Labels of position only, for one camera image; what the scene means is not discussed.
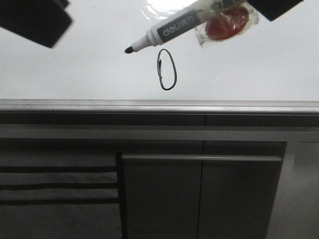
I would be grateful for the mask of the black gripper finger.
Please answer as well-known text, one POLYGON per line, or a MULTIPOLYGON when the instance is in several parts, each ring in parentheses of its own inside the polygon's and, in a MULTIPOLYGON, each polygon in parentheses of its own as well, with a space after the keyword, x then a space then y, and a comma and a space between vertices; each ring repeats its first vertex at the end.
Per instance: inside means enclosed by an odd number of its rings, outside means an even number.
POLYGON ((303 0, 251 0, 251 6, 267 20, 274 21, 302 1, 303 0))
POLYGON ((42 46, 53 48, 72 23, 68 0, 2 0, 0 26, 42 46))

